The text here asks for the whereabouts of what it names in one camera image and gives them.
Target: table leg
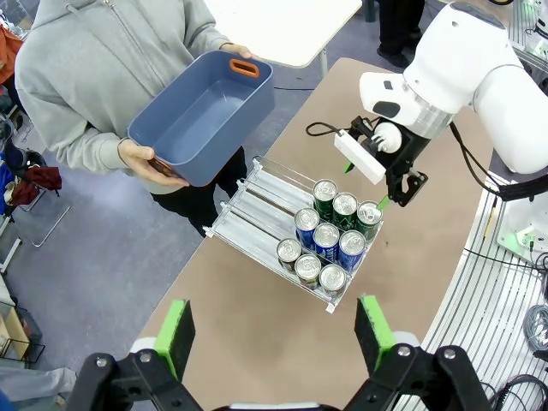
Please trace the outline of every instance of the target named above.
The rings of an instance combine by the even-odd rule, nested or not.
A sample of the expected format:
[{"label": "table leg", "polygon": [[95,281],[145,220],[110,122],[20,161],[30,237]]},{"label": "table leg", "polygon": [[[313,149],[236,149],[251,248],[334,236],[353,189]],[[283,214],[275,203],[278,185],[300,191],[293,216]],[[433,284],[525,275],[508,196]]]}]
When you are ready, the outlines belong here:
[{"label": "table leg", "polygon": [[375,21],[375,0],[361,0],[363,15],[368,23]]},{"label": "table leg", "polygon": [[324,79],[329,71],[329,67],[327,66],[327,49],[323,49],[319,53],[319,64],[322,70],[322,79]]}]

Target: black pants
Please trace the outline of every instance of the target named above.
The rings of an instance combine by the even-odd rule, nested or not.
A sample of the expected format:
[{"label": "black pants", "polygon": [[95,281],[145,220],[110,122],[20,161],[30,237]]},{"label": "black pants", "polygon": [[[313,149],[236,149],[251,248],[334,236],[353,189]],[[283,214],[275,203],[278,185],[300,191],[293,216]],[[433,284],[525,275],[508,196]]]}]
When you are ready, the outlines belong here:
[{"label": "black pants", "polygon": [[12,74],[11,77],[9,77],[3,83],[3,86],[8,89],[8,95],[9,98],[11,98],[11,102],[13,104],[16,104],[17,107],[19,107],[19,109],[26,114],[27,112],[23,108],[23,104],[21,104],[21,101],[19,100],[19,94],[17,93],[17,89],[15,88],[15,74]]},{"label": "black pants", "polygon": [[166,210],[187,217],[202,237],[206,236],[204,226],[211,227],[217,218],[213,202],[215,186],[232,197],[238,191],[237,181],[246,178],[246,157],[240,147],[217,176],[205,187],[184,187],[171,194],[153,194],[154,200]]},{"label": "black pants", "polygon": [[379,0],[380,46],[389,54],[401,53],[411,32],[419,28],[425,0]]}]

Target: wire rack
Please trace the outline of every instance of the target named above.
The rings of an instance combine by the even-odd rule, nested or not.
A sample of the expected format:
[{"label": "wire rack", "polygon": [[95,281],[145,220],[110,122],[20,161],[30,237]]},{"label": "wire rack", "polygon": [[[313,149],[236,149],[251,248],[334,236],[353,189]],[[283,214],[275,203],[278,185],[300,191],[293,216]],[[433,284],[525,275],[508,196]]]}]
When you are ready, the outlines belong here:
[{"label": "wire rack", "polygon": [[[504,203],[499,201],[491,222],[494,229],[485,235],[494,199],[494,195],[483,192],[465,248],[512,265],[463,250],[422,348],[434,352],[440,346],[460,345],[467,351],[479,379],[499,389],[509,378],[521,373],[546,381],[547,364],[533,357],[521,328],[527,309],[544,304],[541,278],[526,260],[497,244]],[[527,268],[516,265],[527,265]],[[542,393],[538,388],[522,384],[512,391],[523,400],[527,409],[539,409]],[[492,395],[489,387],[485,387],[485,392]],[[521,408],[519,401],[509,396],[503,410]],[[416,397],[405,396],[396,409],[426,408]]]},{"label": "wire rack", "polygon": [[333,313],[377,235],[366,244],[364,257],[356,269],[347,272],[345,290],[341,295],[332,297],[321,288],[302,286],[299,278],[278,262],[277,244],[284,238],[296,238],[295,214],[302,208],[313,206],[315,183],[281,164],[256,157],[249,177],[240,182],[238,193],[229,203],[222,203],[223,210],[219,218],[210,229],[206,229],[206,233],[219,237],[279,276],[325,301],[326,311]]},{"label": "wire rack", "polygon": [[515,0],[512,5],[512,20],[508,26],[508,36],[515,54],[531,65],[532,77],[540,82],[548,72],[548,62],[525,48],[529,30],[533,30],[539,18],[539,5],[534,0]]}]

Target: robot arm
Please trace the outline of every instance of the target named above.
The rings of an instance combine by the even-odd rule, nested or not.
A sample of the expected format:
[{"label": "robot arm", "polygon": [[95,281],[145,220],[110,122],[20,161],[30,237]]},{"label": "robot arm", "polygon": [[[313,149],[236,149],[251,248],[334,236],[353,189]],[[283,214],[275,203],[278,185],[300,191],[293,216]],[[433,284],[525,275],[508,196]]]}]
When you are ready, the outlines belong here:
[{"label": "robot arm", "polygon": [[365,150],[349,152],[344,134],[336,146],[373,183],[384,171],[389,196],[401,206],[416,192],[405,195],[390,182],[417,176],[416,157],[465,105],[473,106],[512,170],[530,174],[548,165],[548,98],[521,66],[502,23],[470,4],[451,3],[440,11],[403,74],[364,73],[360,96],[381,120],[364,133]]}]

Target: green gripper pad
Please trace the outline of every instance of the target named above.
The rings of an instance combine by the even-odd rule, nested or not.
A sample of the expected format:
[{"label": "green gripper pad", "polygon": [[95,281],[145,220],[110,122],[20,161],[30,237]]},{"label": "green gripper pad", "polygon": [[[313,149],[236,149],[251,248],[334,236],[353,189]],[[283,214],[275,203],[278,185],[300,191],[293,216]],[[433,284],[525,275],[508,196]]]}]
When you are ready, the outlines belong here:
[{"label": "green gripper pad", "polygon": [[374,295],[364,295],[358,299],[354,331],[371,375],[384,355],[396,344]]},{"label": "green gripper pad", "polygon": [[190,302],[173,301],[154,343],[154,350],[167,360],[171,372],[179,381],[187,366],[195,334]]}]

